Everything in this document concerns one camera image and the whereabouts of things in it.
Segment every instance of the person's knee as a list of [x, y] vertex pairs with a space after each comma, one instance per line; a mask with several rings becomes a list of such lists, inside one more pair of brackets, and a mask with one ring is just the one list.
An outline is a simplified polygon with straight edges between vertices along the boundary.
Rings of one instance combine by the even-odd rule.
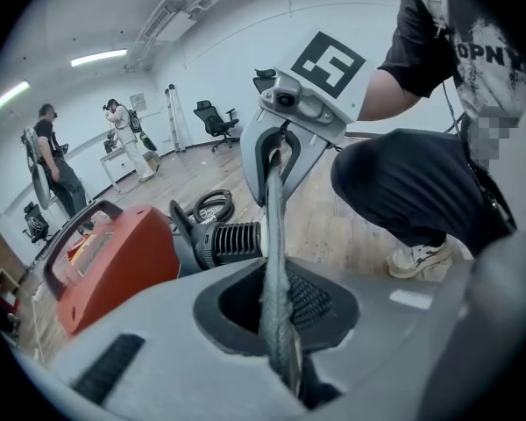
[[331, 166], [331, 187], [347, 203], [358, 204], [373, 191], [378, 161], [378, 148], [371, 140], [345, 147]]

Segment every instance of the person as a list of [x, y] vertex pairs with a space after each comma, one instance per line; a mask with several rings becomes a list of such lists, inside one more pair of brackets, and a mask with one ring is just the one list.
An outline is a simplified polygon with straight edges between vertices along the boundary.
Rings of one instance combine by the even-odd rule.
[[139, 182], [153, 178], [155, 172], [148, 165], [144, 156], [140, 154], [137, 147], [137, 138], [131, 128], [131, 114], [113, 98], [107, 102], [106, 107], [105, 118], [115, 125], [117, 137], [139, 174]]
[[526, 56], [483, 1], [447, 3], [447, 30], [437, 32], [423, 0], [401, 0], [358, 120], [397, 116], [453, 77], [465, 109], [459, 136], [396, 129], [346, 147], [331, 168], [335, 192], [404, 244], [387, 257], [396, 278], [451, 262], [447, 234], [475, 257], [509, 233], [478, 183], [498, 157], [499, 132], [506, 138], [526, 109]]
[[[43, 157], [41, 165], [45, 169], [49, 188], [59, 198], [65, 211], [72, 218], [86, 207], [86, 194], [78, 176], [64, 160], [62, 148], [53, 130], [53, 121], [56, 118], [57, 113], [54, 107], [45, 103], [39, 109], [39, 122], [34, 129], [39, 137], [39, 150]], [[82, 227], [92, 230], [94, 224], [87, 221], [82, 224]]]

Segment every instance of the black t-shirt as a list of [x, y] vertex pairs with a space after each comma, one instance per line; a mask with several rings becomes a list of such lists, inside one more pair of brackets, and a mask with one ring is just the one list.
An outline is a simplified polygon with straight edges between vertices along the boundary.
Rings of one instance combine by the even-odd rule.
[[38, 137], [47, 138], [53, 157], [62, 157], [62, 150], [60, 149], [59, 142], [56, 141], [56, 135], [53, 131], [53, 122], [48, 121], [46, 118], [42, 118], [39, 122], [37, 122], [34, 129]]
[[448, 32], [436, 37], [423, 1], [401, 0], [392, 46], [379, 68], [417, 96], [430, 96], [453, 77], [466, 111], [461, 131], [472, 159], [487, 167], [498, 158], [499, 138], [526, 110], [526, 60], [480, 0], [447, 3]]

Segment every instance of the ceiling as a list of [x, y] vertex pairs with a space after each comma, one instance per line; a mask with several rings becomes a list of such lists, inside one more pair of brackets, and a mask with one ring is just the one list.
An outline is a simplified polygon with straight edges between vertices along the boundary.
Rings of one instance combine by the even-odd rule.
[[[58, 91], [98, 76], [148, 70], [165, 42], [147, 28], [167, 8], [193, 18], [218, 0], [34, 0], [0, 55], [0, 94], [27, 80], [33, 89]], [[70, 60], [127, 48], [120, 59], [72, 68]]]

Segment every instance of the white wall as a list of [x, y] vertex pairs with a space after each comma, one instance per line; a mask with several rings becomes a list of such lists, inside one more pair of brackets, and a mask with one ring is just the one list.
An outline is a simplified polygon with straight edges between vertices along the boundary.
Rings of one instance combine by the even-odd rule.
[[[232, 107], [240, 125], [256, 110], [255, 68], [275, 65], [310, 27], [317, 26], [378, 65], [391, 45], [400, 0], [224, 0], [159, 57], [153, 69], [158, 87], [176, 85], [193, 143], [210, 136], [193, 113], [208, 99], [221, 116]], [[457, 113], [461, 107], [447, 85]], [[441, 89], [430, 99], [390, 120], [349, 126], [353, 132], [384, 133], [396, 127], [442, 131], [451, 124]]]
[[[39, 96], [38, 89], [31, 89], [24, 96], [24, 108], [32, 108], [22, 113], [21, 118], [6, 118], [0, 121], [0, 232], [12, 250], [25, 264], [29, 264], [41, 246], [31, 244], [22, 231], [27, 227], [23, 208], [30, 201], [37, 202], [29, 175], [25, 148], [20, 136], [23, 128], [34, 125], [37, 111], [43, 103], [52, 103], [59, 117], [54, 122], [59, 143], [68, 143], [68, 164], [82, 179], [84, 187], [91, 197], [110, 186], [110, 181], [100, 165], [100, 158], [105, 155], [103, 148], [104, 134], [110, 129], [103, 115], [102, 106], [109, 98], [131, 108], [130, 96], [144, 93], [147, 110], [139, 113], [146, 134], [158, 147], [160, 155], [173, 149], [168, 141], [169, 128], [165, 98], [159, 98], [149, 75], [132, 74], [113, 77], [93, 82], [85, 87], [71, 89], [61, 95], [49, 94], [46, 99]], [[139, 142], [139, 148], [146, 149]], [[118, 156], [108, 163], [115, 179], [131, 172], [132, 166], [126, 155]], [[64, 221], [61, 212], [53, 207], [43, 211], [43, 215], [54, 232]]]

